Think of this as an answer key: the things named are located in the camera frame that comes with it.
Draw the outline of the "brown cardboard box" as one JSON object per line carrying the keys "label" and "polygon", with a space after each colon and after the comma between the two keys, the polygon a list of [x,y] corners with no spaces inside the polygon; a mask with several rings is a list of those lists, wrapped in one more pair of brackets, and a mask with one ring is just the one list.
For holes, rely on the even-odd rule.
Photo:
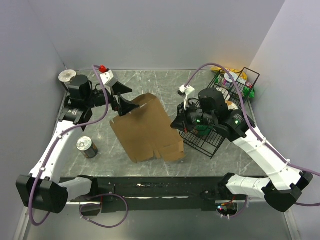
{"label": "brown cardboard box", "polygon": [[136,97],[139,107],[124,116],[116,116],[110,126],[133,163],[153,157],[174,162],[185,156],[184,141],[171,128],[171,119],[161,101],[151,93]]}

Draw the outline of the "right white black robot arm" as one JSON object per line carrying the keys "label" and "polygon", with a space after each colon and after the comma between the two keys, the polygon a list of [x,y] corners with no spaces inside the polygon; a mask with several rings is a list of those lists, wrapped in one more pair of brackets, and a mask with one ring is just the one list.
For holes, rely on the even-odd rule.
{"label": "right white black robot arm", "polygon": [[228,107],[222,92],[215,88],[203,89],[198,93],[197,104],[190,103],[194,92],[189,85],[179,88],[178,94],[184,100],[177,106],[171,128],[188,133],[197,126],[210,127],[242,149],[266,174],[264,178],[255,178],[227,173],[218,183],[219,195],[226,200],[234,195],[264,199],[279,212],[295,205],[313,174],[290,166],[247,114]]}

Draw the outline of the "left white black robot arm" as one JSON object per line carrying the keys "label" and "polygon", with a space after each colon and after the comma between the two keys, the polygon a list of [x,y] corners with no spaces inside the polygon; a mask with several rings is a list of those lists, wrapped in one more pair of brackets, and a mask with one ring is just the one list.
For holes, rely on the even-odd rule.
{"label": "left white black robot arm", "polygon": [[72,145],[83,133],[86,126],[99,121],[90,121],[95,107],[104,106],[124,116],[138,105],[126,100],[123,95],[133,92],[126,85],[109,73],[98,76],[100,89],[93,87],[85,75],[72,77],[67,84],[67,96],[59,115],[55,133],[41,159],[28,175],[20,175],[16,187],[31,223],[36,222],[33,210],[47,214],[60,213],[68,201],[83,196],[87,201],[94,201],[99,195],[98,180],[92,176],[79,175],[73,180],[60,182]]}

